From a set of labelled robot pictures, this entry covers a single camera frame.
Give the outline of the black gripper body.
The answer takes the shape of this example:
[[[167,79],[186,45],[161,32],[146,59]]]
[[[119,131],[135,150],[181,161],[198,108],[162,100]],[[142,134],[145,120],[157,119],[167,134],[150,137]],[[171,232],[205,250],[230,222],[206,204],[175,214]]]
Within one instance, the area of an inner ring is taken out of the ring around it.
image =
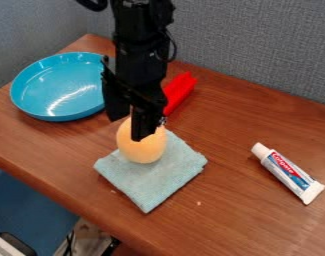
[[[157,36],[143,41],[129,41],[119,36],[114,39],[115,58],[102,58],[103,81],[115,81],[125,91],[130,107],[158,106],[162,111],[167,104],[161,82],[167,71],[169,39]]]

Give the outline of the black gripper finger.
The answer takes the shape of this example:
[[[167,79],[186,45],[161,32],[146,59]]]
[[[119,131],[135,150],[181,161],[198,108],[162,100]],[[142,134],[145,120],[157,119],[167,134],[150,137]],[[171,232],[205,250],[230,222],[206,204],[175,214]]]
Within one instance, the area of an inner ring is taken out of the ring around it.
[[[115,81],[103,81],[105,109],[110,121],[117,121],[130,114],[130,103]]]
[[[155,133],[163,118],[162,109],[155,105],[134,106],[131,112],[131,139],[139,142]]]

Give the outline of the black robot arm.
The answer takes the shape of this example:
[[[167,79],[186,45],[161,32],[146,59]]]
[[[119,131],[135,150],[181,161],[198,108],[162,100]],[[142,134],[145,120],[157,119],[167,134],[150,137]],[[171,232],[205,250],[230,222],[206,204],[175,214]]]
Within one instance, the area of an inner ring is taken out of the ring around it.
[[[167,98],[161,88],[177,46],[167,31],[171,0],[111,0],[115,57],[102,59],[102,93],[109,119],[131,118],[138,142],[165,123]]]

